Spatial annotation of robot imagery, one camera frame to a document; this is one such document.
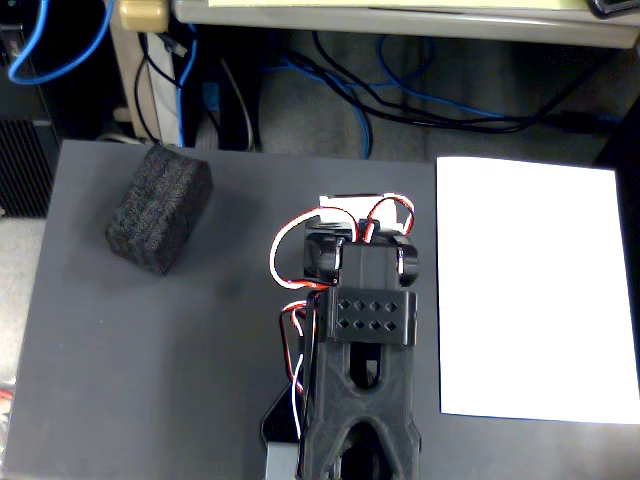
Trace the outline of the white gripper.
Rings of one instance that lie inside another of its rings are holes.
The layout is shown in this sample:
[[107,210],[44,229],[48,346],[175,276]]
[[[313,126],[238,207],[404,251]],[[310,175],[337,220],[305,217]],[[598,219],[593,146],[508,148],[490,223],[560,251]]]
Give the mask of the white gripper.
[[[409,211],[404,221],[398,216],[397,205],[406,207]],[[404,235],[413,226],[415,206],[406,196],[396,193],[378,195],[321,195],[319,206],[323,209],[335,207],[350,213],[356,221],[366,221],[371,217],[379,223],[382,229],[395,230]]]

